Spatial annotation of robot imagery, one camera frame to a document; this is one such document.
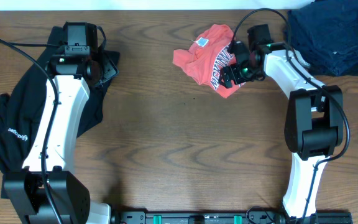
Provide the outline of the red printed t-shirt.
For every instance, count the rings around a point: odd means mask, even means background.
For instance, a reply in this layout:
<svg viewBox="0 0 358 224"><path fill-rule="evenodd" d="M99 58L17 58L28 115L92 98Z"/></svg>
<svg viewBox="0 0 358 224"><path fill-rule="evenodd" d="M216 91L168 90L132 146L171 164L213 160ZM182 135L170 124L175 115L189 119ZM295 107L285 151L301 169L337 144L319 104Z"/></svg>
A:
<svg viewBox="0 0 358 224"><path fill-rule="evenodd" d="M225 88L219 83L221 69L236 63L233 54L227 51L233 34L229 26L214 24L197 36L189 49L174 50L172 62L197 84L209 86L223 98L228 98L243 86Z"/></svg>

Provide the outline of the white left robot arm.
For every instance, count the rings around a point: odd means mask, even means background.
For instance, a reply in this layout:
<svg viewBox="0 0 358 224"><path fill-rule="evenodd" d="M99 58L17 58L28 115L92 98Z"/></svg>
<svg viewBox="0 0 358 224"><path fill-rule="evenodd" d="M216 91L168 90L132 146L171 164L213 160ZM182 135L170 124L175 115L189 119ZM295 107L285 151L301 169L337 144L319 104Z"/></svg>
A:
<svg viewBox="0 0 358 224"><path fill-rule="evenodd" d="M4 190L22 223L114 223L111 206L95 202L74 175L75 147L91 89L118 73L120 54L89 51L55 54L45 72L45 106L22 169L5 174Z"/></svg>

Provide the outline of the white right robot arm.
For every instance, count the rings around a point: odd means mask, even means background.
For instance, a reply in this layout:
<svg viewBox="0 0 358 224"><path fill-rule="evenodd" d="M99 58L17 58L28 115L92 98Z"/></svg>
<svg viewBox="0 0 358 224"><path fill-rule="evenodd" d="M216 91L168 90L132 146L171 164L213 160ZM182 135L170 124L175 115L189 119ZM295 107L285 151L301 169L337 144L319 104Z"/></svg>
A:
<svg viewBox="0 0 358 224"><path fill-rule="evenodd" d="M228 52L236 62L220 71L225 88L270 77L288 98L284 136L291 173L282 199L283 217L287 223L318 223L316 196L323 169L349 136L340 88L316 80L283 42L266 40L246 47L233 41Z"/></svg>

